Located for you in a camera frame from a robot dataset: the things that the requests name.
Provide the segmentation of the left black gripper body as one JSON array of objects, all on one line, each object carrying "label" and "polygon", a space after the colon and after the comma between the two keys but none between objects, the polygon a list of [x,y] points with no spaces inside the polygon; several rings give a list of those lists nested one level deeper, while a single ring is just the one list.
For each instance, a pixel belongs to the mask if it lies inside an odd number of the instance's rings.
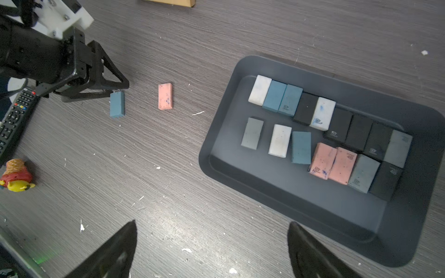
[{"label": "left black gripper body", "polygon": [[95,92],[87,92],[96,83],[95,51],[85,44],[84,33],[75,27],[63,33],[64,39],[55,59],[56,78],[54,81],[38,82],[35,92],[39,97],[54,93],[61,97],[95,97]]}]

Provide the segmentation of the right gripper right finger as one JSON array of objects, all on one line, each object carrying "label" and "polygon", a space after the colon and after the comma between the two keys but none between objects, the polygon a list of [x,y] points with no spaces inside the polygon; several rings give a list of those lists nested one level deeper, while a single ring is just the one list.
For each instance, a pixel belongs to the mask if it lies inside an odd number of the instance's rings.
[{"label": "right gripper right finger", "polygon": [[292,270],[297,278],[360,276],[295,221],[289,225],[287,245]]}]

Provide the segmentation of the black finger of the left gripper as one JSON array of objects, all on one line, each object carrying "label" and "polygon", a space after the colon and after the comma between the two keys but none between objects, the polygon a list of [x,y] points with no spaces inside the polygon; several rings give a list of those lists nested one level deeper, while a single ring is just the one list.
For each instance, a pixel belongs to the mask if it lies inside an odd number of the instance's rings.
[{"label": "black finger of the left gripper", "polygon": [[65,103],[109,98],[112,93],[128,89],[128,79],[114,65],[102,46],[91,41],[88,47],[92,51],[92,64],[85,65],[85,78],[77,78],[66,85],[66,88],[55,93]]}]

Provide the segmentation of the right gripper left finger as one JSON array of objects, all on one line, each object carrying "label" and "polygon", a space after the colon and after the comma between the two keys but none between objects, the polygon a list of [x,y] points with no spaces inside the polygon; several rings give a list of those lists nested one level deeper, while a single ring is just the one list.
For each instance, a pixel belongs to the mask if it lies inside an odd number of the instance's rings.
[{"label": "right gripper left finger", "polygon": [[137,225],[133,220],[125,224],[67,277],[128,278],[136,247]]}]

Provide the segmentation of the pink eraser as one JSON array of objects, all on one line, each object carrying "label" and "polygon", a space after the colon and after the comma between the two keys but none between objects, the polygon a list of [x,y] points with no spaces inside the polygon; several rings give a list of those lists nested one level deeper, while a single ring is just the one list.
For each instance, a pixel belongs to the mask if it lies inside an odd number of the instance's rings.
[{"label": "pink eraser", "polygon": [[312,161],[308,169],[309,174],[323,180],[327,180],[336,154],[337,148],[333,148],[322,142],[317,143],[314,156],[312,157]]},{"label": "pink eraser", "polygon": [[337,154],[328,179],[348,185],[358,154],[348,149],[337,147]]},{"label": "pink eraser", "polygon": [[173,85],[164,83],[158,86],[158,109],[171,110],[173,108]]}]

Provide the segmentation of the grey eraser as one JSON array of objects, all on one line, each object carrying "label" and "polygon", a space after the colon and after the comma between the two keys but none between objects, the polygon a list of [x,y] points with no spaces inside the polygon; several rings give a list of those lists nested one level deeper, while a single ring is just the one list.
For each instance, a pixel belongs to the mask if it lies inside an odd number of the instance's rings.
[{"label": "grey eraser", "polygon": [[261,132],[263,130],[264,121],[256,118],[248,118],[245,127],[241,146],[256,150],[260,141]]},{"label": "grey eraser", "polygon": [[292,163],[311,164],[311,133],[292,132]]},{"label": "grey eraser", "polygon": [[360,154],[353,167],[348,186],[361,193],[368,193],[379,167],[380,162]]}]

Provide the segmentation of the dark grey storage box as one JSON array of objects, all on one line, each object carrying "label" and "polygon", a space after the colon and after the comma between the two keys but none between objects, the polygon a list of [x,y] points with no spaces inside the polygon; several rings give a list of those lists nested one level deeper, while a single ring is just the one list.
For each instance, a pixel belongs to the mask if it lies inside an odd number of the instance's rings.
[{"label": "dark grey storage box", "polygon": [[414,257],[444,153],[438,111],[248,56],[232,73],[199,164],[210,178],[397,268]]}]

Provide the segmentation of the teal eraser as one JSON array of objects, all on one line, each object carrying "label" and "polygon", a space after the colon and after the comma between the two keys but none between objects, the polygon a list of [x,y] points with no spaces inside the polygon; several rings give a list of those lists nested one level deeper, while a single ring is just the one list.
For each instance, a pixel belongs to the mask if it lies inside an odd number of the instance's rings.
[{"label": "teal eraser", "polygon": [[294,117],[302,93],[303,88],[287,85],[278,112],[289,117]]}]

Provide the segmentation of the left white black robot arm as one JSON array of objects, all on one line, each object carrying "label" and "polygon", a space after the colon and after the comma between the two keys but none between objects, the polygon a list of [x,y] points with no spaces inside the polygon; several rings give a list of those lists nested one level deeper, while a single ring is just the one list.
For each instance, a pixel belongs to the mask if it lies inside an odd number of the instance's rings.
[{"label": "left white black robot arm", "polygon": [[33,79],[37,96],[54,93],[65,103],[107,98],[129,88],[102,46],[87,44],[81,30],[70,27],[58,40],[6,16],[1,16],[1,72]]}]

